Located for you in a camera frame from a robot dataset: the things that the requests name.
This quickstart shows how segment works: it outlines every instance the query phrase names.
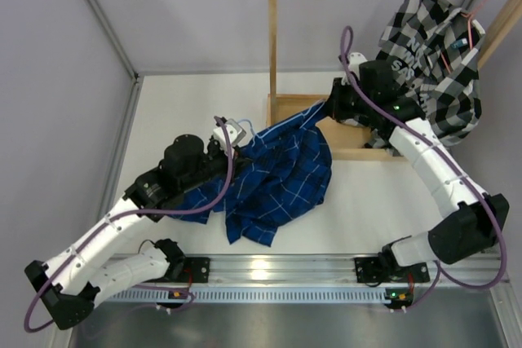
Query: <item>wooden frame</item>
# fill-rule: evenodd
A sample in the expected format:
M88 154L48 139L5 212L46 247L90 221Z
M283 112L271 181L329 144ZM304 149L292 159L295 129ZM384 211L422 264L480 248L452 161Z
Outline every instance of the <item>wooden frame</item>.
M479 68L484 66L520 17L522 17L522 0L507 0L487 31L484 45L480 51ZM277 0L268 0L268 46L270 94L268 96L267 124L273 125L304 110L324 96L279 95L277 93ZM363 148L369 138L368 130L343 126L329 118L319 122L318 126L328 140L334 159L357 161L396 159L390 157L384 150Z

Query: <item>blue plaid shirt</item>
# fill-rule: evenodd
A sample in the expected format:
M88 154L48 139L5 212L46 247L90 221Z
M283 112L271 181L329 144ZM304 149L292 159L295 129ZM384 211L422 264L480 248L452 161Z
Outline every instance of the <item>blue plaid shirt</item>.
M279 226L323 203L332 175L332 156L316 127L325 118L322 105L315 104L259 132L241 148L241 155L252 162L213 209L225 211L230 243L244 236L270 246ZM195 209L209 203L223 184L223 178L216 178L190 191L179 208ZM209 213L173 218L206 223Z

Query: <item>wooden rod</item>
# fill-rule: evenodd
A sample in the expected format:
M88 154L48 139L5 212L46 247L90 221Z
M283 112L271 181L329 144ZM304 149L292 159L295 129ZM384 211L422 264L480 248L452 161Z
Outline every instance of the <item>wooden rod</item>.
M486 32L484 45L480 48L478 67L481 69L500 43L522 17L522 0L507 0Z
M272 124L276 121L277 111L277 0L268 0L268 53L270 63L269 121Z

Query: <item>black cable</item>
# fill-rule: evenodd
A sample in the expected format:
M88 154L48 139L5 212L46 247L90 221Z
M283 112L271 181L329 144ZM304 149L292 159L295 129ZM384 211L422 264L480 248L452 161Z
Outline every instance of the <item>black cable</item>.
M153 244L153 246L156 245L156 242L154 242L153 240L144 240L138 248L138 253L141 253L141 248L144 246L145 242L150 242L151 244Z

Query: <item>hanging garment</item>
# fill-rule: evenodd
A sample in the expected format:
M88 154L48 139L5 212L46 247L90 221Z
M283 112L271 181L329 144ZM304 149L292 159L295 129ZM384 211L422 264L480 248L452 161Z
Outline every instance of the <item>hanging garment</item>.
M323 203L332 174L332 156L316 123L325 114L323 103L257 133L241 148L250 158L214 207L225 211L230 243L241 236L270 246L277 228ZM195 209L213 200L221 191L223 178L203 184L185 195L180 209ZM189 222L206 223L203 214L175 216Z
M405 96L418 101L447 147L464 139L481 114L477 62L485 31L472 21L470 49L464 12L447 0L405 0L384 29L377 55L391 64ZM386 147L372 135L366 147Z

